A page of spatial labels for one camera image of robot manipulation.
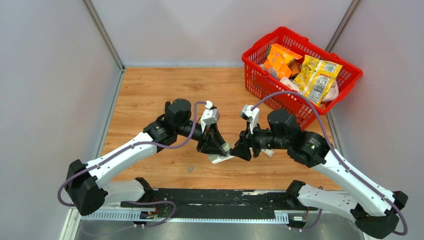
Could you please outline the grey white stapler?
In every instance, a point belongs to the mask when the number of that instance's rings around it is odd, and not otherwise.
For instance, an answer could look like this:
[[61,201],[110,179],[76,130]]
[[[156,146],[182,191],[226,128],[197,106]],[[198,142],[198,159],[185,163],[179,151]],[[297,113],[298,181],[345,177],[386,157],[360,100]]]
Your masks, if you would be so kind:
[[230,150],[231,150],[231,144],[229,142],[224,143],[221,146],[224,150],[226,150],[225,155],[219,155],[219,154],[209,154],[207,159],[212,163],[212,164],[218,164],[224,161],[227,161],[229,159],[232,159],[234,156],[230,154]]

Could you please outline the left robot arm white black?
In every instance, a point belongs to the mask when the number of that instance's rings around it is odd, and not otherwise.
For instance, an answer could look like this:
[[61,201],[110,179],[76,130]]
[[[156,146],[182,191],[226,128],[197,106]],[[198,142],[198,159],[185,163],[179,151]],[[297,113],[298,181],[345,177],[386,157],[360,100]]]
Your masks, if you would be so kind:
[[167,101],[164,114],[146,126],[129,142],[108,154],[83,163],[80,159],[69,164],[66,180],[59,187],[57,198],[66,191],[71,203],[81,216],[87,216],[103,205],[134,201],[148,207],[153,194],[140,180],[110,181],[139,160],[153,156],[164,149],[174,150],[189,140],[197,142],[196,150],[208,155],[211,161],[229,156],[231,145],[218,130],[219,111],[210,101],[191,104],[183,98]]

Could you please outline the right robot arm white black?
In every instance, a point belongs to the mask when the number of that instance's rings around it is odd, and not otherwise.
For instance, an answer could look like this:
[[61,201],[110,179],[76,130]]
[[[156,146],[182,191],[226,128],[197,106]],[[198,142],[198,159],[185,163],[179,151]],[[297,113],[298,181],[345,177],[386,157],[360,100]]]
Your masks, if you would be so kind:
[[295,162],[320,172],[339,185],[334,193],[294,180],[286,189],[285,202],[291,209],[301,206],[328,211],[352,221],[362,232],[383,239],[395,232],[408,196],[375,183],[351,165],[323,136],[302,130],[296,118],[284,109],[267,116],[269,127],[258,123],[259,109],[246,105],[240,116],[246,129],[230,154],[249,161],[262,150],[286,150]]

